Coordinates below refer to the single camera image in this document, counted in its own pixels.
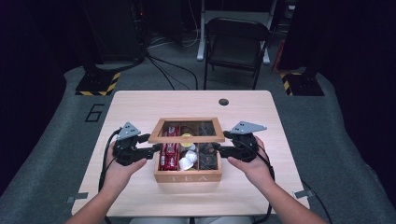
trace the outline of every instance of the dark background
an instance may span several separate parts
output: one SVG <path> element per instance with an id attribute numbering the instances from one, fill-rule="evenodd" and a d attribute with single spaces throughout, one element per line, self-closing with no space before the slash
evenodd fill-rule
<path id="1" fill-rule="evenodd" d="M 313 64 L 330 80 L 350 137 L 396 204 L 394 8 L 389 1 L 299 1 L 280 66 Z M 102 63 L 104 54 L 81 1 L 1 1 L 0 10 L 3 192 L 62 100 L 64 73 Z"/>

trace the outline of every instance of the gray triangular marker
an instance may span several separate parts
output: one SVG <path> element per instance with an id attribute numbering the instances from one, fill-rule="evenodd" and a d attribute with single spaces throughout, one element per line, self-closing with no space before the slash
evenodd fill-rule
<path id="1" fill-rule="evenodd" d="M 138 134 L 140 134 L 140 131 L 130 122 L 126 122 L 120 131 L 119 136 L 117 136 L 117 140 L 133 137 Z"/>
<path id="2" fill-rule="evenodd" d="M 255 133 L 263 130 L 267 130 L 267 127 L 246 121 L 240 121 L 237 125 L 235 125 L 235 127 L 233 127 L 232 130 L 230 130 L 230 133 L 244 134 Z"/>

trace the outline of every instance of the wooden box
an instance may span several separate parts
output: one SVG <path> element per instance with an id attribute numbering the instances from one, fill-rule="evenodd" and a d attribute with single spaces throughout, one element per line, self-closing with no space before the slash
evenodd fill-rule
<path id="1" fill-rule="evenodd" d="M 221 157 L 213 149 L 212 143 L 224 141 L 223 132 L 216 118 L 160 119 L 148 140 L 149 143 L 163 143 L 163 150 L 155 153 L 154 156 L 156 181 L 158 183 L 220 182 Z M 174 154 L 172 151 L 171 156 L 168 156 L 168 148 L 177 152 Z M 181 170 L 179 161 L 189 150 L 195 152 L 197 161 L 190 169 Z M 165 165 L 169 164 L 169 157 L 174 158 L 175 166 Z"/>

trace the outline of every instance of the handheld controller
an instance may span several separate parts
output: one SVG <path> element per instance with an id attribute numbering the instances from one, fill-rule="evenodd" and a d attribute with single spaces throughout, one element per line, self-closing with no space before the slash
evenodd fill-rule
<path id="1" fill-rule="evenodd" d="M 253 133 L 266 129 L 262 125 L 241 121 L 230 132 L 223 132 L 226 138 L 232 140 L 233 147 L 222 147 L 220 144 L 216 144 L 217 151 L 222 158 L 231 156 L 244 162 L 253 161 L 259 151 Z"/>
<path id="2" fill-rule="evenodd" d="M 143 158 L 151 160 L 154 152 L 161 150 L 163 144 L 156 144 L 152 147 L 137 148 L 137 143 L 147 142 L 150 134 L 140 135 L 140 131 L 134 125 L 127 122 L 117 136 L 116 144 L 113 150 L 113 156 L 116 162 L 127 166 L 133 162 L 140 161 Z"/>

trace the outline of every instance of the chair backrest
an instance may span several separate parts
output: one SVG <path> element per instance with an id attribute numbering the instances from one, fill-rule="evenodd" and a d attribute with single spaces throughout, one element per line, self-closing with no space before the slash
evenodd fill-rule
<path id="1" fill-rule="evenodd" d="M 215 18 L 206 25 L 207 35 L 226 35 L 240 38 L 266 40 L 271 34 L 266 26 L 257 21 Z"/>

